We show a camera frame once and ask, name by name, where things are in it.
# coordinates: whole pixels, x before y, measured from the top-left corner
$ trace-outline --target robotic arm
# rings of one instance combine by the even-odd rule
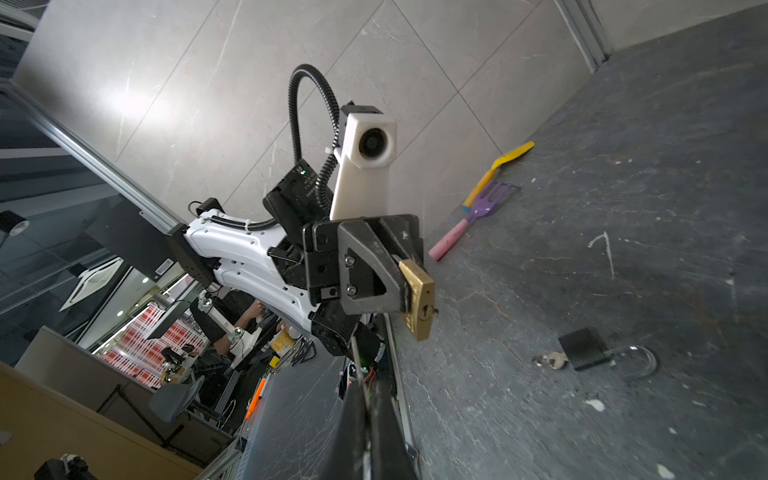
[[[336,132],[319,174],[300,153],[295,98],[305,77],[320,89]],[[294,71],[289,107],[296,164],[264,198],[274,218],[232,217],[211,198],[196,220],[169,232],[177,260],[208,292],[230,287],[253,295],[335,356],[349,355],[352,336],[361,355],[376,355],[378,337],[358,328],[366,313],[400,313],[417,339],[427,338],[435,288],[422,266],[419,220],[386,211],[394,120],[351,102],[339,114],[325,78],[309,65]]]

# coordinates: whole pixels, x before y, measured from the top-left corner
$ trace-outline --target white chalk mark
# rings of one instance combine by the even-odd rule
[[[118,132],[118,148],[114,156],[117,157],[120,154],[120,143],[123,141],[123,125],[125,125],[125,109],[128,106],[128,91],[131,89],[131,74],[134,72],[134,64],[136,63],[136,57],[131,60],[131,67],[128,69],[128,78],[125,80],[125,99],[123,100],[123,114],[120,117],[120,131]]]
[[[235,10],[235,15],[232,17],[232,23],[230,23],[230,30],[227,32],[227,37],[224,39],[224,45],[221,47],[221,53],[219,53],[219,59],[216,62],[216,67],[214,68],[214,74],[210,76],[210,80],[208,81],[208,86],[210,87],[210,83],[214,81],[214,77],[216,76],[216,73],[219,71],[219,64],[221,63],[221,58],[224,56],[224,52],[227,50],[227,44],[230,42],[230,35],[232,35],[232,29],[235,27],[235,21],[237,20],[237,16],[240,14],[240,7],[243,6],[243,0],[240,0],[240,3],[237,4],[237,10]]]
[[[674,480],[674,473],[670,472],[670,469],[664,465],[657,463],[656,470],[659,472],[659,476],[661,478],[665,478],[666,480]]]
[[[604,238],[605,239],[605,253],[608,255],[608,263],[611,265],[611,280],[616,278],[616,273],[614,272],[614,259],[611,255],[611,241],[608,239],[608,233],[603,232],[602,235],[597,235],[595,238],[592,239],[592,241],[587,245],[587,248],[592,248],[592,245],[599,239]]]
[[[584,400],[584,403],[592,406],[598,412],[602,412],[605,410],[605,404],[600,400]]]
[[[733,277],[725,281],[730,285],[730,309],[733,311],[733,321],[739,322],[739,304],[736,302],[736,280]]]

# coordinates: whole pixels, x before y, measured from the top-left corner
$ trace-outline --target gray stone floor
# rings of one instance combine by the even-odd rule
[[[616,54],[504,169],[522,191],[427,264],[431,337],[395,323],[424,479],[768,478],[767,26]],[[659,372],[531,363],[584,326]]]

